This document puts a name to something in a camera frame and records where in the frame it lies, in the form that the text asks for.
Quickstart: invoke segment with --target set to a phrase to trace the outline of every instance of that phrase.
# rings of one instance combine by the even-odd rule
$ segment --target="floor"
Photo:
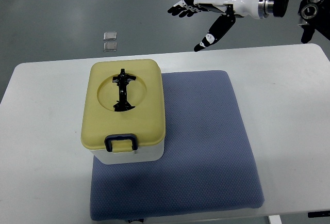
[[[217,18],[199,13],[172,17],[167,10],[179,0],[0,0],[0,100],[14,68],[25,62],[192,51]],[[290,0],[284,18],[239,19],[209,49],[299,44],[300,0]],[[103,33],[117,31],[118,50],[103,52]],[[315,33],[330,58],[330,41]],[[307,213],[281,216],[284,224],[330,223]],[[268,223],[267,218],[218,220],[211,223]]]

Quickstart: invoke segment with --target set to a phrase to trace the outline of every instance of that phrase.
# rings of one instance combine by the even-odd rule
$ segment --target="plastic container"
[[[81,142],[104,164],[155,161],[164,151],[160,68],[151,59],[93,65]]]

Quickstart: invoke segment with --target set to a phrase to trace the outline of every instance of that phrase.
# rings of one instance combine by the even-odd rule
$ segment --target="blue pad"
[[[162,75],[166,137],[157,161],[104,165],[94,157],[93,220],[261,207],[253,153],[224,71]]]

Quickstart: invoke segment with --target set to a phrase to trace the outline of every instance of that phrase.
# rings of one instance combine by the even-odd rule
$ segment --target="dark blue handle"
[[[104,144],[108,152],[112,152],[112,143],[113,140],[131,140],[132,141],[132,149],[138,149],[138,138],[135,134],[121,134],[121,135],[108,135],[104,139]]]

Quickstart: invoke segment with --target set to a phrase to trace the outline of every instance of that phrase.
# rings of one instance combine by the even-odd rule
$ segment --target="table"
[[[330,209],[330,63],[317,45],[301,44],[18,65],[0,104],[0,223],[93,223],[93,155],[80,143],[89,71],[98,61],[141,58],[163,73],[229,74],[265,196],[259,209],[145,223]]]

